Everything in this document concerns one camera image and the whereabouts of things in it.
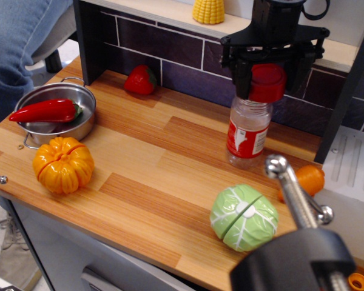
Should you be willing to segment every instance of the red bottle cap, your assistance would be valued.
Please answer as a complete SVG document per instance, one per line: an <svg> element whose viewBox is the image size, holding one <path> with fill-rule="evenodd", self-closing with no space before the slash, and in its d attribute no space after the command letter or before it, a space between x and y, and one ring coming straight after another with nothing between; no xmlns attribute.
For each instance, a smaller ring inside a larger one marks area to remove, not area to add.
<svg viewBox="0 0 364 291"><path fill-rule="evenodd" d="M287 75L276 64L254 65L248 99L260 103L272 103L285 94Z"/></svg>

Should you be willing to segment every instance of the metal pot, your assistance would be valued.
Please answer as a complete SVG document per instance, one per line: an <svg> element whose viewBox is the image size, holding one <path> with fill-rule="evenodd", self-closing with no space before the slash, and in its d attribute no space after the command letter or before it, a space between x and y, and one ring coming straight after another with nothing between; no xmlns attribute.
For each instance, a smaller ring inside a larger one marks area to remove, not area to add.
<svg viewBox="0 0 364 291"><path fill-rule="evenodd" d="M83 86L66 83L65 80L77 79L84 83ZM19 126L27 133L23 144L31 149L37 147L27 144L30 138L36 145L48 144L52 138L57 136L83 139L93 128L95 120L96 99L93 93L85 88L84 80L76 77L68 77L62 79L59 83L44 85L23 96L15 107L15 111L24 106L37 102L67 98L76 102L83 112L72 122L18 122Z"/></svg>

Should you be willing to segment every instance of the orange carrot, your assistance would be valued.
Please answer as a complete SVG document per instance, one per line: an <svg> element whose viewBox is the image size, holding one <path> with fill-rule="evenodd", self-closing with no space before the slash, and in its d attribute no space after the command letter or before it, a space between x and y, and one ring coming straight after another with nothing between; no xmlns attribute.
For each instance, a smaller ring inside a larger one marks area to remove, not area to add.
<svg viewBox="0 0 364 291"><path fill-rule="evenodd" d="M298 178L299 184L302 188L308 192L311 196L323 189L325 185L325 173L323 170L313 165L306 165L295 171L295 175ZM282 190L278 192L278 198L281 202L284 202Z"/></svg>

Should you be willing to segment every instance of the wooden countertop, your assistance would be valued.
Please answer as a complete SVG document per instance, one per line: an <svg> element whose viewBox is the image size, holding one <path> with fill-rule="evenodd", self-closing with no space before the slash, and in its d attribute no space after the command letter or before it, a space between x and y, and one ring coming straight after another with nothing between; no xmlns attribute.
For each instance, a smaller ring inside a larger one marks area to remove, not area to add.
<svg viewBox="0 0 364 291"><path fill-rule="evenodd" d="M82 77L79 58L50 82ZM90 184L71 195L37 182L35 150L18 149L24 131L0 123L3 196L83 231L117 249L211 290L230 290L229 272L244 258L211 229L219 192L249 184L277 208L277 236L295 229L277 200L277 181L263 165L239 170L226 161L229 109L164 88L151 96L122 90L126 76L106 71L88 88L96 125L82 140L95 160ZM281 153L294 170L312 163L320 138L272 123L263 155Z"/></svg>

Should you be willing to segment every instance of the toy strawberry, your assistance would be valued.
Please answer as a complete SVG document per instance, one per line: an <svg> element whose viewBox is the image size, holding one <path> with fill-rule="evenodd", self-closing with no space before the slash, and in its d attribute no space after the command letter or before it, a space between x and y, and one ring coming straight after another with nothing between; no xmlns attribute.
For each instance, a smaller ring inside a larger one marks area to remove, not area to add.
<svg viewBox="0 0 364 291"><path fill-rule="evenodd" d="M157 79L146 65L138 65L129 74L124 83L124 89L130 92L148 95L157 86Z"/></svg>

